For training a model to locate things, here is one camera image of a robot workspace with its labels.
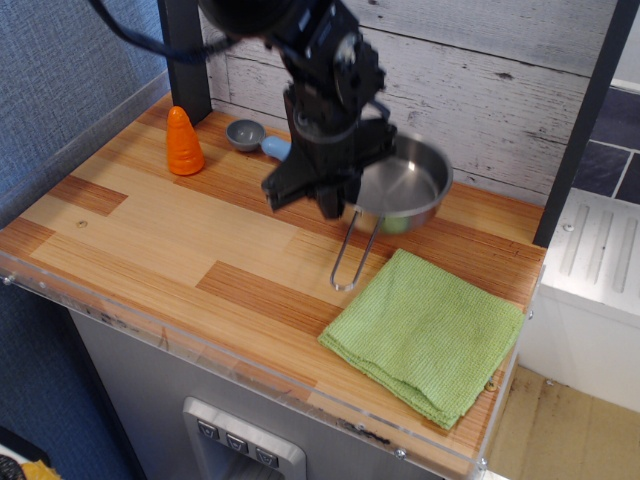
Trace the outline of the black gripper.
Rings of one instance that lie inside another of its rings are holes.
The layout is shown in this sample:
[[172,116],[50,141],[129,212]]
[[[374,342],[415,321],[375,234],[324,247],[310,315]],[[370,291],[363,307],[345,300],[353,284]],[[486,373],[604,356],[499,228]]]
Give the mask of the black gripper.
[[262,181],[268,204],[279,210],[308,197],[325,219],[339,219],[356,200],[364,169],[395,153],[396,135],[383,118],[361,120],[342,138],[311,141],[295,131],[288,157]]

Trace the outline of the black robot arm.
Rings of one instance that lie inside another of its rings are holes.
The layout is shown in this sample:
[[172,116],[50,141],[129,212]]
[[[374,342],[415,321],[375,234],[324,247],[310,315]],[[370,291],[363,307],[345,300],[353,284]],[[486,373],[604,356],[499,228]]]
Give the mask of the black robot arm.
[[262,182],[272,209],[302,197],[327,219],[355,200],[364,169],[395,151],[397,129],[376,100],[385,72],[340,1],[203,1],[230,39],[276,49],[291,81],[283,93],[291,135],[286,159]]

